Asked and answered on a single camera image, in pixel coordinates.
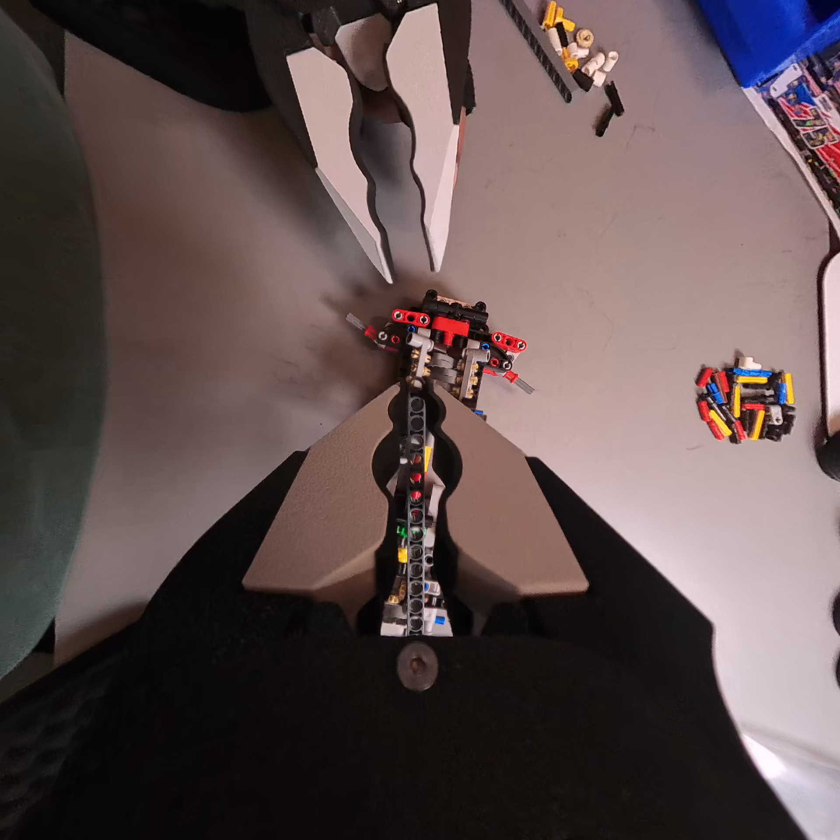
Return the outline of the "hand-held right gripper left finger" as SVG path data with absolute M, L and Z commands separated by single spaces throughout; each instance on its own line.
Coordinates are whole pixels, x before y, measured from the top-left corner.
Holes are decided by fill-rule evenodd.
M 400 393 L 392 385 L 310 447 L 244 576 L 248 592 L 334 603 L 355 623 L 375 593 L 389 504 L 373 460 Z

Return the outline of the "person's green shirt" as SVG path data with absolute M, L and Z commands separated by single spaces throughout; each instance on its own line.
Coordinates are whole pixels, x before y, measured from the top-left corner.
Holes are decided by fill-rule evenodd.
M 56 617 L 107 389 L 88 168 L 47 59 L 1 25 L 1 669 Z

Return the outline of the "long black lego beam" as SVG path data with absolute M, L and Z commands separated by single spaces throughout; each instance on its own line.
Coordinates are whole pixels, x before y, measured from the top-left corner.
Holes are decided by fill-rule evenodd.
M 523 1 L 500 1 L 524 42 L 537 59 L 545 74 L 557 89 L 562 100 L 572 102 L 574 80 L 566 69 L 561 56 L 541 29 L 533 11 Z

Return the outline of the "pile of white yellow lego pieces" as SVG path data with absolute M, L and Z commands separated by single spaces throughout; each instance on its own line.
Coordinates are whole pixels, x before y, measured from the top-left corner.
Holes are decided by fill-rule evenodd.
M 579 88 L 605 88 L 620 58 L 618 51 L 597 48 L 594 33 L 567 18 L 554 1 L 545 3 L 540 29 Z

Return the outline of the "lego instruction booklet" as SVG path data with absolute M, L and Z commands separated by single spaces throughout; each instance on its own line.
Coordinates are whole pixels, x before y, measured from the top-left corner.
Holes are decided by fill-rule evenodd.
M 839 229 L 839 43 L 743 91 Z

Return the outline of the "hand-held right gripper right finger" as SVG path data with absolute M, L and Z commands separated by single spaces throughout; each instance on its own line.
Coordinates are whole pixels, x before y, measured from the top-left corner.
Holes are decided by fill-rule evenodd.
M 525 454 L 445 389 L 434 388 L 434 467 L 444 482 L 442 573 L 483 623 L 505 603 L 581 595 L 589 582 Z

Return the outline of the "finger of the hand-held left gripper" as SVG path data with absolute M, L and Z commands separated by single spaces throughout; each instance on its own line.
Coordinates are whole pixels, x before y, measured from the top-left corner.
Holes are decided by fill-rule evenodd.
M 375 207 L 375 183 L 361 155 L 364 91 L 382 92 L 392 26 L 384 16 L 341 23 L 337 16 L 300 16 L 309 38 L 287 58 L 314 152 L 314 170 L 365 254 L 386 282 L 392 254 Z
M 448 242 L 470 26 L 470 1 L 410 2 L 387 48 L 388 81 L 413 132 L 411 168 L 433 271 Z

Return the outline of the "blue plastic bin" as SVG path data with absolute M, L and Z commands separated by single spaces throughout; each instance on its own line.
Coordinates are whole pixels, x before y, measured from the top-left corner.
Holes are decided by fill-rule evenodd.
M 839 40 L 838 1 L 697 1 L 741 88 Z

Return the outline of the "pile of colourful lego pieces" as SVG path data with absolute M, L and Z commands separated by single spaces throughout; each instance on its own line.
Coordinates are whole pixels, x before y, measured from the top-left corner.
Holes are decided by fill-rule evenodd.
M 702 365 L 695 389 L 698 416 L 717 441 L 779 443 L 794 428 L 795 385 L 788 371 L 737 355 L 730 365 Z

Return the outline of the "multicoloured lego vehicle model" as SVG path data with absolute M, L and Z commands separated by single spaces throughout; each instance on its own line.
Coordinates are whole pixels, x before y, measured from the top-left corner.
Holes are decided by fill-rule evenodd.
M 398 354 L 398 374 L 407 385 L 401 398 L 402 437 L 400 465 L 393 477 L 392 497 L 397 505 L 395 517 L 396 570 L 391 590 L 384 600 L 380 635 L 409 637 L 406 634 L 406 397 L 419 391 L 426 403 L 426 557 L 424 633 L 427 637 L 451 637 L 454 628 L 450 619 L 445 591 L 438 579 L 435 559 L 436 540 L 445 486 L 436 468 L 434 456 L 438 438 L 433 421 L 438 410 L 433 406 L 433 386 L 445 389 L 479 418 L 486 420 L 477 403 L 486 375 L 500 377 L 533 394 L 533 387 L 514 369 L 519 355 L 528 348 L 526 340 L 488 325 L 487 305 L 483 301 L 470 304 L 441 297 L 436 290 L 425 293 L 423 300 L 411 308 L 394 308 L 385 325 L 376 327 L 352 313 L 346 320 L 379 349 Z

